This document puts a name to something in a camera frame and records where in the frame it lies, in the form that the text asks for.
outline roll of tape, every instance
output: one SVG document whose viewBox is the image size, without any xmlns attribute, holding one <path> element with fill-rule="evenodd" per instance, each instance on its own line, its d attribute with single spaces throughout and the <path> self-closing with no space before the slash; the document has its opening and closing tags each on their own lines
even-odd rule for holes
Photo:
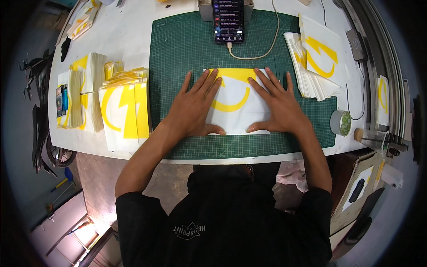
<svg viewBox="0 0 427 267">
<path fill-rule="evenodd" d="M 346 110 L 336 110 L 330 117 L 330 129 L 336 135 L 347 136 L 351 128 L 350 113 Z"/>
</svg>

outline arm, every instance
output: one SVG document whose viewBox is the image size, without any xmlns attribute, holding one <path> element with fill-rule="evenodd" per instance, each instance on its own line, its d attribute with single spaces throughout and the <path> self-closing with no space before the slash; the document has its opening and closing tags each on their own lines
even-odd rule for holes
<svg viewBox="0 0 427 267">
<path fill-rule="evenodd" d="M 215 80 L 217 74 L 217 69 L 210 75 L 209 70 L 206 70 L 187 92 L 191 72 L 187 73 L 169 114 L 131 157 L 119 175 L 115 188 L 116 198 L 128 192 L 144 191 L 154 168 L 181 139 L 209 133 L 225 135 L 221 127 L 205 123 L 212 100 L 221 85 L 221 77 Z"/>
<path fill-rule="evenodd" d="M 252 78 L 249 78 L 249 83 L 267 103 L 270 109 L 270 119 L 252 124 L 247 132 L 264 129 L 270 132 L 292 133 L 301 147 L 309 189 L 321 188 L 330 193 L 332 178 L 325 155 L 310 120 L 302 112 L 295 99 L 289 72 L 286 74 L 287 90 L 285 90 L 274 73 L 268 67 L 265 69 L 270 79 L 258 68 L 255 68 L 255 73 L 271 94 Z"/>
</svg>

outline wooden cap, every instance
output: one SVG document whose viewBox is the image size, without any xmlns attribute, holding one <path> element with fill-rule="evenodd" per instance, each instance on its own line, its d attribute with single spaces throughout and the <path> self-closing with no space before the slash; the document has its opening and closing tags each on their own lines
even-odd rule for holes
<svg viewBox="0 0 427 267">
<path fill-rule="evenodd" d="M 356 128 L 356 129 L 354 130 L 353 138 L 354 138 L 356 141 L 361 142 L 361 141 L 362 141 L 362 137 L 363 137 L 363 129 Z"/>
</svg>

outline green cutting mat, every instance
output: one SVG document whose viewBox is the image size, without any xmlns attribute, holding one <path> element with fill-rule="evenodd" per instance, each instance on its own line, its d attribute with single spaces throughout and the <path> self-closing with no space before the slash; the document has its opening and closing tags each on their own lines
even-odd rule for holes
<svg viewBox="0 0 427 267">
<path fill-rule="evenodd" d="M 185 74 L 193 72 L 192 84 L 205 68 L 254 68 L 266 66 L 282 81 L 286 71 L 296 83 L 295 71 L 284 32 L 298 32 L 298 18 L 280 14 L 280 29 L 273 50 L 264 58 L 239 60 L 230 56 L 225 44 L 216 44 L 213 22 L 202 22 L 199 12 L 184 13 L 153 22 L 150 49 L 149 96 L 153 128 L 166 117 Z M 245 42 L 233 45 L 238 57 L 265 54 L 271 46 L 277 29 L 274 12 L 254 10 L 251 21 L 245 23 Z M 303 112 L 311 120 L 321 146 L 332 147 L 335 135 L 329 119 L 336 110 L 336 97 L 317 102 L 302 98 L 297 88 L 295 96 Z M 269 135 L 209 135 L 190 137 L 181 141 L 166 159 L 242 158 L 277 155 L 301 151 L 296 139 L 289 133 L 272 132 Z"/>
</svg>

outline hand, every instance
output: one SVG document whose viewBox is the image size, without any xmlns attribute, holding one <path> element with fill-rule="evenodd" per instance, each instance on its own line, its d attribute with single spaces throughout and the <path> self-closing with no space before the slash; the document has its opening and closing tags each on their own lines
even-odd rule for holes
<svg viewBox="0 0 427 267">
<path fill-rule="evenodd" d="M 289 72 L 286 73 L 288 88 L 285 91 L 270 68 L 266 67 L 265 70 L 270 79 L 258 68 L 255 68 L 255 73 L 271 94 L 251 77 L 249 77 L 249 83 L 267 103 L 270 109 L 270 119 L 252 124 L 247 132 L 267 130 L 270 132 L 290 132 L 295 136 L 303 134 L 307 127 L 311 127 L 311 122 L 302 112 L 295 99 L 291 75 Z"/>
<path fill-rule="evenodd" d="M 188 92 L 191 71 L 185 76 L 182 88 L 175 97 L 169 114 L 161 122 L 174 132 L 177 139 L 181 140 L 194 135 L 204 136 L 210 133 L 225 135 L 223 128 L 205 123 L 212 101 L 221 86 L 222 78 L 215 80 L 217 74 L 217 69 L 214 69 L 210 75 L 209 70 L 205 70 Z"/>
</svg>

